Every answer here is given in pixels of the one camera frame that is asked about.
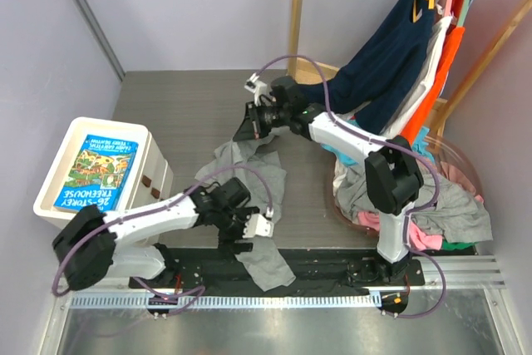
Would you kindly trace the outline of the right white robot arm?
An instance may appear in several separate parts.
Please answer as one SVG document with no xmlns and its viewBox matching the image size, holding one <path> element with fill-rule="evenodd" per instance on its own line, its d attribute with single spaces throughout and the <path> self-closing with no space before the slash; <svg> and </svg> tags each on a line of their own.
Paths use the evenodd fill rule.
<svg viewBox="0 0 532 355">
<path fill-rule="evenodd" d="M 402 279 L 411 262 L 407 214 L 423 185 L 407 141 L 401 136 L 388 141 L 338 119 L 324 106 L 308 102 L 290 76 L 267 85 L 253 74 L 244 88 L 254 98 L 245 105 L 244 120 L 234 141 L 263 139 L 272 129 L 286 126 L 292 133 L 331 146 L 363 166 L 367 196 L 379 214 L 375 273 L 385 284 Z"/>
</svg>

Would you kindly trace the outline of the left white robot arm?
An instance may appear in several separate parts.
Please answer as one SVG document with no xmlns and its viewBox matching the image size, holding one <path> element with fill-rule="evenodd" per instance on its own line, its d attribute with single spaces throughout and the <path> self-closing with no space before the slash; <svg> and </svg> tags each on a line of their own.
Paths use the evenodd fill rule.
<svg viewBox="0 0 532 355">
<path fill-rule="evenodd" d="M 197 185 L 158 203 L 130 210 L 102 212 L 94 205 L 79 210 L 53 240 L 58 275 L 70 291 L 81 291 L 105 277 L 150 279 L 166 288 L 177 268 L 159 244 L 138 243 L 171 230 L 213 225 L 219 245 L 234 254 L 249 252 L 252 238 L 270 237 L 273 224 L 256 206 L 236 177 L 226 183 Z"/>
</svg>

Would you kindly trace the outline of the grey t shirt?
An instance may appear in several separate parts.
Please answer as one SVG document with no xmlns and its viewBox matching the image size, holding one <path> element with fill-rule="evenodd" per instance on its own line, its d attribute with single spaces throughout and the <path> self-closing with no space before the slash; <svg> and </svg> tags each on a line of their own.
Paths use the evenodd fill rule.
<svg viewBox="0 0 532 355">
<path fill-rule="evenodd" d="M 214 159 L 196 173 L 197 180 L 203 180 L 213 172 L 230 165 L 247 165 L 252 170 L 226 170 L 214 179 L 220 184 L 236 176 L 250 192 L 251 206 L 265 212 L 273 208 L 272 222 L 282 217 L 282 202 L 285 193 L 287 171 L 282 167 L 276 150 L 266 151 L 268 145 L 280 131 L 258 141 L 228 141 L 214 151 Z M 264 292 L 278 287 L 288 287 L 296 277 L 272 238 L 255 237 L 250 240 L 253 249 L 237 254 L 235 258 L 245 267 L 255 284 Z"/>
</svg>

